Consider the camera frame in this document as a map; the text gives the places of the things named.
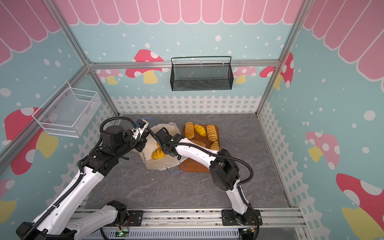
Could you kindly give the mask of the yellow fake bread roll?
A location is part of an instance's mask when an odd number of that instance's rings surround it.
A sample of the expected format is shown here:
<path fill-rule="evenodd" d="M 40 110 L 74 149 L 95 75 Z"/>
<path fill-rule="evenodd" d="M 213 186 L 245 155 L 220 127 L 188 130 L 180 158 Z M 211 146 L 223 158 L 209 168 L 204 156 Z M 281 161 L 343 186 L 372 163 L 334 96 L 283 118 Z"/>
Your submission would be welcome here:
<path fill-rule="evenodd" d="M 214 125 L 207 125 L 206 127 L 207 138 L 210 142 L 215 142 L 218 140 L 218 133 Z"/>

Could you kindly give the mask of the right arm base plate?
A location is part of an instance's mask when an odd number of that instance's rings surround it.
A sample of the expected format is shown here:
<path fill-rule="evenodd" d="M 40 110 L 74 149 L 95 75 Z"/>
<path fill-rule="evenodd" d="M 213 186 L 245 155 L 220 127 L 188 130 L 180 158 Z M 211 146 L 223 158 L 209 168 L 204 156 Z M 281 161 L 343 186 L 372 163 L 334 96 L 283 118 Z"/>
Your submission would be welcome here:
<path fill-rule="evenodd" d="M 222 210 L 222 223 L 224 226 L 262 226 L 263 221 L 259 210 L 247 209 L 241 215 L 232 209 Z"/>

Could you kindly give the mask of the yellow fake croissant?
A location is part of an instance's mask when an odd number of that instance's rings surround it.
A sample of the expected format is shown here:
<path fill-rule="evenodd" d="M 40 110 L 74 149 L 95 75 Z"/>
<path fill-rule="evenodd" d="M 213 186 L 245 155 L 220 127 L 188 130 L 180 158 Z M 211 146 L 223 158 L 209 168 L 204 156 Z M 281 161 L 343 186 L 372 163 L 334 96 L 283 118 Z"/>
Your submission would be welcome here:
<path fill-rule="evenodd" d="M 194 124 L 194 129 L 195 129 L 195 131 L 196 131 L 201 137 L 206 137 L 206 136 L 207 136 L 206 129 L 205 129 L 203 126 L 198 125 L 198 124 Z"/>

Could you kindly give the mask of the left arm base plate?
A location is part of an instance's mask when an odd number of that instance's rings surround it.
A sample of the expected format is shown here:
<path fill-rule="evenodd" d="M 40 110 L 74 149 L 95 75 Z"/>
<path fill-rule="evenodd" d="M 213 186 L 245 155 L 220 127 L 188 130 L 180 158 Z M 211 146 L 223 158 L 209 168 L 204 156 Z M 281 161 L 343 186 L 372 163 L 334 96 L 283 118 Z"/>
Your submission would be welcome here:
<path fill-rule="evenodd" d="M 106 227 L 140 227 L 143 220 L 144 211 L 126 210 L 119 212 L 116 220 Z"/>

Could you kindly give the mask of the ridged yellow fake bread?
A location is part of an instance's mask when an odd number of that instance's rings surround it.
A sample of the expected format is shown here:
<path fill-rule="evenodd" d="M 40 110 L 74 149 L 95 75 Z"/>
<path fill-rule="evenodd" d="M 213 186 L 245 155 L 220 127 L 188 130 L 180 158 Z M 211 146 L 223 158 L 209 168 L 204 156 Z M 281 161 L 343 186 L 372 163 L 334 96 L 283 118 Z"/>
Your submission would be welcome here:
<path fill-rule="evenodd" d="M 187 122 L 184 128 L 185 137 L 189 140 L 195 137 L 195 128 L 192 122 Z"/>

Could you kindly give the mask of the checkered paper bag blue handles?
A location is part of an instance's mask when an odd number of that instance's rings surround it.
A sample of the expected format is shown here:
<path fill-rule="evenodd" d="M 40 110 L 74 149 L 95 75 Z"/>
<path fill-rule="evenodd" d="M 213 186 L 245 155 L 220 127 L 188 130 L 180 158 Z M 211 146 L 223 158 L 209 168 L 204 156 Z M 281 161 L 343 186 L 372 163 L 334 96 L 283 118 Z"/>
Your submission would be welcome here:
<path fill-rule="evenodd" d="M 150 129 L 156 134 L 162 128 L 166 128 L 171 136 L 174 136 L 175 134 L 181 134 L 177 124 L 173 122 L 168 124 L 158 124 L 154 127 L 151 127 Z M 149 170 L 165 171 L 169 168 L 173 168 L 182 164 L 187 159 L 187 157 L 181 157 L 181 159 L 178 160 L 177 157 L 172 157 L 170 155 L 164 155 L 162 158 L 153 159 L 153 154 L 157 152 L 157 156 L 161 153 L 162 150 L 158 142 L 150 134 L 146 137 L 146 139 L 147 143 L 139 155 Z"/>

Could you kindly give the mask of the long striped fake baguette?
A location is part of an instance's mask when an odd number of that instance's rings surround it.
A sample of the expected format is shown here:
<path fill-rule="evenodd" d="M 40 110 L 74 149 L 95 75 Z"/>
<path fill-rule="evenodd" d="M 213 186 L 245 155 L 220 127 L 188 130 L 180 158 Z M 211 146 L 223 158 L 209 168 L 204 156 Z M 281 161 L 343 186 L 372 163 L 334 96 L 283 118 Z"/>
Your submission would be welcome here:
<path fill-rule="evenodd" d="M 212 144 L 210 146 L 210 150 L 220 151 L 220 145 L 219 145 L 218 141 L 212 142 Z"/>

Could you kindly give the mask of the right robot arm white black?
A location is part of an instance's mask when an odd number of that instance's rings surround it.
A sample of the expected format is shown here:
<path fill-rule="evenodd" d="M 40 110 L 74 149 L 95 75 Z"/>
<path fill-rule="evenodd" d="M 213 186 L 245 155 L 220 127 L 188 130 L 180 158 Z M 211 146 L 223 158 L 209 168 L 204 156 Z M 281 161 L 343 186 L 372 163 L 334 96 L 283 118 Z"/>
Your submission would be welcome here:
<path fill-rule="evenodd" d="M 145 136 L 151 135 L 163 152 L 171 157 L 190 158 L 210 170 L 214 184 L 225 191 L 232 204 L 231 209 L 222 210 L 224 226 L 255 226 L 263 224 L 259 210 L 255 210 L 245 198 L 242 184 L 249 182 L 254 172 L 252 167 L 222 149 L 214 151 L 201 147 L 180 134 L 170 135 L 165 128 L 154 133 L 150 128 Z"/>

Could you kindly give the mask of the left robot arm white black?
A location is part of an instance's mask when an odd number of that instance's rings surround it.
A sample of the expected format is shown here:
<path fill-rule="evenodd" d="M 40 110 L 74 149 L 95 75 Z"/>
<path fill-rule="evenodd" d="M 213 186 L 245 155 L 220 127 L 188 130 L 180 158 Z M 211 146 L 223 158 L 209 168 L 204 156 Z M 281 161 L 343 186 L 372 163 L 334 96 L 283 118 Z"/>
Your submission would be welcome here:
<path fill-rule="evenodd" d="M 106 225 L 119 227 L 132 220 L 126 205 L 111 201 L 100 210 L 71 222 L 70 219 L 92 189 L 102 181 L 114 166 L 132 150 L 142 151 L 146 144 L 148 122 L 119 117 L 133 125 L 132 130 L 122 126 L 105 125 L 116 120 L 109 118 L 101 123 L 100 138 L 94 148 L 77 162 L 79 171 L 54 202 L 31 223 L 23 222 L 16 233 L 22 240 L 81 240 Z"/>

